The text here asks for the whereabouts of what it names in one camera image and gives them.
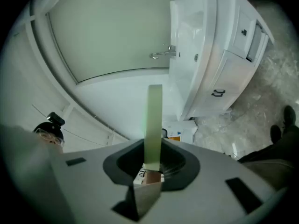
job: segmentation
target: person's leg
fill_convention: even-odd
[[[285,129],[283,137],[280,140],[260,151],[252,152],[238,161],[244,163],[268,159],[284,159],[291,162],[297,162],[299,128],[294,125],[296,121],[295,111],[290,106],[285,107],[284,119]]]

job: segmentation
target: cabinet handle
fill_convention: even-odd
[[[244,30],[241,31],[241,33],[242,33],[244,36],[246,36],[247,31],[244,29]]]
[[[215,95],[215,94],[213,93],[212,95],[215,96],[215,97],[222,97],[222,96],[223,96],[223,93],[220,94],[220,95]]]
[[[225,90],[223,91],[217,91],[217,90],[214,90],[214,92],[218,93],[218,94],[224,94],[225,93]]]

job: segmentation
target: black shoe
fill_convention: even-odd
[[[277,125],[272,125],[270,129],[270,137],[273,144],[281,139],[281,131]]]
[[[296,113],[292,107],[287,105],[284,110],[284,129],[294,125],[296,122]]]

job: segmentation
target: marble floor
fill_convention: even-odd
[[[299,125],[299,40],[291,21],[273,2],[254,3],[273,33],[251,82],[220,116],[196,118],[194,144],[231,155],[236,160],[271,144],[270,127],[282,127],[282,111],[290,104]]]

